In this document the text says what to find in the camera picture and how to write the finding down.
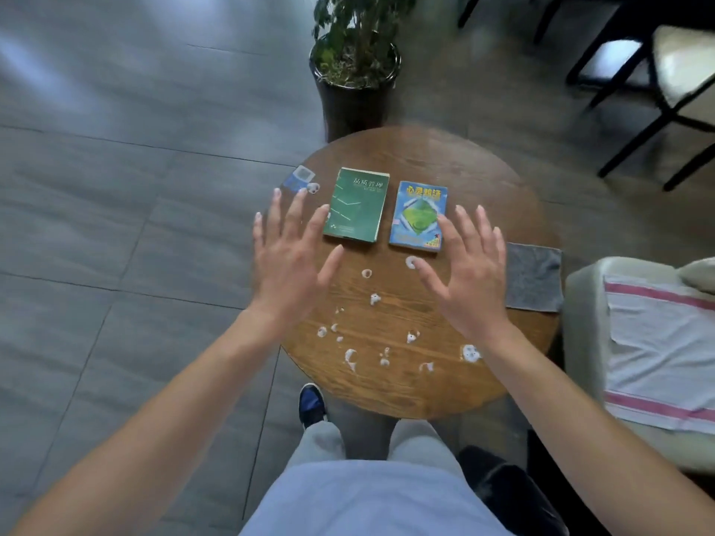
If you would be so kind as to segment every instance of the plant pot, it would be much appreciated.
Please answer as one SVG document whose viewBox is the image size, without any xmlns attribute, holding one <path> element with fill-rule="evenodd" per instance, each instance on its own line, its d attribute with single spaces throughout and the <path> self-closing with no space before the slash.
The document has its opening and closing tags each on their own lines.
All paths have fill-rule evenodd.
<svg viewBox="0 0 715 536">
<path fill-rule="evenodd" d="M 395 59 L 395 66 L 377 88 L 350 88 L 329 83 L 313 62 L 314 52 L 315 47 L 310 51 L 309 67 L 322 101 L 327 142 L 330 143 L 356 131 L 379 128 L 383 125 L 402 63 L 395 44 L 390 44 L 390 55 Z"/>
</svg>

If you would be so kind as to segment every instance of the wooden tabletop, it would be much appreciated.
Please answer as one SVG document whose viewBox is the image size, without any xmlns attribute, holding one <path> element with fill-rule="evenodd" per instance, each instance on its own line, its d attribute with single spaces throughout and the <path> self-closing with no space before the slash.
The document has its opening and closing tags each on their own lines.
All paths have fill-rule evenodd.
<svg viewBox="0 0 715 536">
<path fill-rule="evenodd" d="M 461 347 L 468 342 L 439 314 L 417 273 L 407 268 L 406 257 L 418 252 L 388 245 L 390 223 L 400 181 L 414 181 L 449 189 L 447 217 L 452 220 L 456 204 L 468 211 L 481 204 L 507 241 L 559 248 L 532 190 L 475 143 L 417 126 L 349 135 L 315 152 L 303 165 L 315 172 L 313 181 L 320 184 L 317 194 L 306 198 L 304 220 L 330 202 L 341 167 L 389 173 L 390 185 L 376 243 L 323 237 L 321 263 L 340 242 L 346 252 L 327 300 L 283 344 L 293 361 L 330 393 L 394 417 L 442 417 L 504 395 L 504 387 L 482 360 L 460 359 Z M 446 253 L 419 255 L 426 256 L 447 283 Z M 363 278 L 364 269 L 372 270 L 371 278 Z M 382 300 L 371 306 L 373 293 Z M 541 351 L 549 348 L 558 315 L 513 309 L 508 314 Z M 333 324 L 337 332 L 331 331 Z M 318 336 L 320 327 L 327 329 L 325 336 Z M 417 332 L 416 341 L 408 343 L 407 335 Z M 390 348 L 389 365 L 380 363 L 385 348 Z M 355 350 L 350 358 L 354 370 L 345 361 L 347 350 Z"/>
</svg>

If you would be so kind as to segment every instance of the striped towel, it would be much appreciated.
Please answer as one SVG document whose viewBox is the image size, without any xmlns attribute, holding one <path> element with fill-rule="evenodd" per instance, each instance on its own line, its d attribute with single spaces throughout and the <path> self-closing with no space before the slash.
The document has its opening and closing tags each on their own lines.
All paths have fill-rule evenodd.
<svg viewBox="0 0 715 536">
<path fill-rule="evenodd" d="M 628 421 L 715 434 L 715 297 L 605 275 L 613 356 L 606 409 Z"/>
</svg>

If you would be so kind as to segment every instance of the foot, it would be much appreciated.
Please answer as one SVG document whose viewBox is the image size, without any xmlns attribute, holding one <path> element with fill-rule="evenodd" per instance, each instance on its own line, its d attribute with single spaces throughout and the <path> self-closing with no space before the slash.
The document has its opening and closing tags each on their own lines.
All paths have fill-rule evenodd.
<svg viewBox="0 0 715 536">
<path fill-rule="evenodd" d="M 303 423 L 303 429 L 321 421 L 327 421 L 325 399 L 315 384 L 306 384 L 300 390 L 298 397 L 298 417 Z"/>
</svg>

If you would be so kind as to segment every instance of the potted plant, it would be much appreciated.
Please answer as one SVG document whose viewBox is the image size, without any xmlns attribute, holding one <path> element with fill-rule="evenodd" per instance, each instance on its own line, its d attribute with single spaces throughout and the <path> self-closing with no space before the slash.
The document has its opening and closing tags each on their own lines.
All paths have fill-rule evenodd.
<svg viewBox="0 0 715 536">
<path fill-rule="evenodd" d="M 393 43 L 416 0 L 318 0 L 310 71 L 328 142 L 385 121 L 400 72 Z"/>
</svg>

